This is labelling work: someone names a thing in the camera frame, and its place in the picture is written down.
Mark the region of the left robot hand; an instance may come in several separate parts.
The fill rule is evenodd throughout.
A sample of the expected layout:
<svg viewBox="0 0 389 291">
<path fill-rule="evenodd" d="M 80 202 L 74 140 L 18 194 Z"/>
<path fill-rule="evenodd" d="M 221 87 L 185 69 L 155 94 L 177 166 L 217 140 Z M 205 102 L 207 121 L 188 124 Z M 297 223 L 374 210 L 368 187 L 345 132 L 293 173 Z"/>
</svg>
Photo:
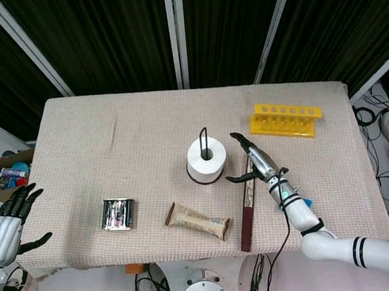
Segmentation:
<svg viewBox="0 0 389 291">
<path fill-rule="evenodd" d="M 0 268 L 12 264 L 17 255 L 43 246 L 52 236 L 49 232 L 38 240 L 21 242 L 23 226 L 33 203 L 43 193 L 42 189 L 34 190 L 35 187 L 35 183 L 19 187 L 0 206 Z"/>
</svg>

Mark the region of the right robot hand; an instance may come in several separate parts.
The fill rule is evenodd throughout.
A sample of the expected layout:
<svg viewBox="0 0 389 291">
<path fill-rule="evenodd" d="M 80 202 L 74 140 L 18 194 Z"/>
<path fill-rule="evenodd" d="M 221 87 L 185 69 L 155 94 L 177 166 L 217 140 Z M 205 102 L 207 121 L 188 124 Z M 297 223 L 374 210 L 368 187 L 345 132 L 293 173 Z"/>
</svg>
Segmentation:
<svg viewBox="0 0 389 291">
<path fill-rule="evenodd" d="M 233 132 L 229 134 L 235 138 L 247 154 L 247 157 L 253 164 L 252 171 L 245 173 L 240 177 L 227 176 L 226 179 L 232 183 L 243 183 L 252 179 L 259 178 L 264 183 L 268 183 L 273 177 L 280 178 L 289 170 L 286 167 L 279 168 L 272 158 L 259 149 L 254 143 L 248 140 L 242 134 Z"/>
</svg>

